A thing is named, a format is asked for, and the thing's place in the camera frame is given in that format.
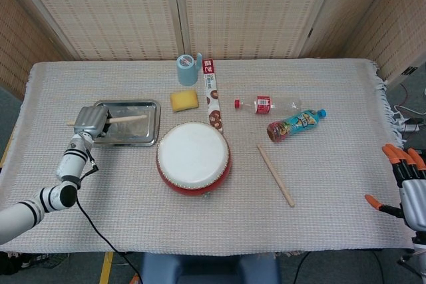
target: red label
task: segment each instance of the red label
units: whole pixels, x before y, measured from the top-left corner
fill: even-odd
[[[202,73],[214,73],[213,59],[207,59],[202,61]]]
[[[271,98],[269,96],[258,96],[258,108],[256,114],[267,114],[271,110]]]

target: plastic bottle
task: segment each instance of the plastic bottle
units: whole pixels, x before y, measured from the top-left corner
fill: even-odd
[[[295,116],[269,124],[266,130],[273,142],[280,142],[291,134],[315,128],[320,119],[326,116],[327,112],[324,109],[319,111],[305,110]]]
[[[235,109],[254,114],[284,114],[292,116],[301,110],[298,98],[271,98],[270,96],[248,96],[235,100]]]

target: woven wall panel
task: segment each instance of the woven wall panel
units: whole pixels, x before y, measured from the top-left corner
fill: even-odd
[[[373,0],[325,0],[303,57],[336,58]]]
[[[33,64],[62,56],[16,0],[0,0],[0,84],[23,98]]]
[[[186,0],[191,52],[213,59],[296,57],[315,2]]]
[[[175,59],[168,0],[41,0],[82,60]]]
[[[426,53],[426,0],[377,0],[343,57],[377,61],[390,81]]]

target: drum rim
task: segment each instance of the drum rim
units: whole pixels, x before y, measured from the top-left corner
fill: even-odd
[[[173,191],[178,192],[180,194],[183,194],[185,196],[201,196],[203,194],[208,194],[211,191],[215,190],[216,188],[219,188],[225,181],[225,179],[228,177],[230,170],[231,170],[231,166],[232,166],[232,160],[231,160],[231,155],[230,155],[230,160],[228,162],[228,165],[226,166],[226,169],[224,171],[224,173],[220,176],[220,178],[218,178],[215,182],[213,182],[212,184],[206,186],[205,188],[201,188],[201,189],[186,189],[186,188],[179,188],[178,186],[175,186],[174,184],[172,184],[169,180],[167,180],[162,174],[160,173],[160,176],[162,178],[162,180],[164,181],[164,183],[171,188]]]
[[[166,134],[164,134],[163,136],[162,136],[162,138],[161,138],[161,140],[158,142],[158,144],[157,144],[157,152],[156,152],[156,164],[157,164],[157,168],[160,170],[160,174],[161,174],[161,176],[162,177],[164,177],[167,181],[169,181],[171,184],[173,184],[174,186],[177,186],[178,188],[181,188],[181,189],[184,189],[184,190],[199,190],[199,189],[204,189],[204,188],[207,188],[208,186],[210,186],[210,185],[212,185],[213,183],[215,183],[217,180],[219,180],[222,176],[223,176],[223,174],[224,174],[224,172],[226,171],[226,168],[228,167],[228,164],[229,164],[229,159],[230,159],[230,153],[231,153],[231,151],[230,151],[230,149],[229,149],[229,144],[228,144],[228,141],[226,141],[226,139],[225,139],[225,137],[223,136],[223,134],[222,133],[220,133],[219,131],[217,131],[217,133],[219,133],[219,135],[220,135],[220,137],[221,137],[221,139],[222,139],[222,141],[224,141],[225,142],[225,145],[226,145],[226,149],[227,149],[227,151],[228,151],[228,156],[226,157],[226,162],[225,162],[225,165],[224,165],[224,167],[222,168],[222,171],[216,176],[216,178],[214,179],[214,180],[212,180],[212,181],[209,181],[208,183],[206,183],[206,184],[202,184],[201,186],[193,186],[193,187],[190,187],[190,186],[183,186],[182,184],[179,184],[179,183],[177,183],[176,181],[174,181],[174,180],[171,180],[165,173],[164,173],[164,170],[161,168],[161,165],[160,165],[160,160],[159,160],[159,152],[160,152],[160,146],[161,146],[161,142],[164,140],[164,138],[172,131],[172,130],[174,130],[175,128],[177,128],[177,127],[179,127],[179,126],[183,126],[183,125],[185,125],[185,124],[203,124],[203,125],[206,125],[206,126],[208,126],[209,128],[212,128],[213,130],[216,130],[217,131],[217,129],[215,129],[214,127],[212,127],[210,124],[207,124],[207,123],[205,123],[205,122],[199,122],[199,121],[188,121],[188,122],[184,122],[184,123],[181,123],[181,124],[178,124],[178,125],[176,125],[176,126],[174,126],[173,128],[171,128],[169,131],[167,131],[166,132]]]

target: drum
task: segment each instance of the drum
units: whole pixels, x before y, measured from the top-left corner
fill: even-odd
[[[187,122],[164,135],[158,143],[156,163],[162,179],[173,190],[199,196],[225,180],[231,156],[227,141],[217,129]]]

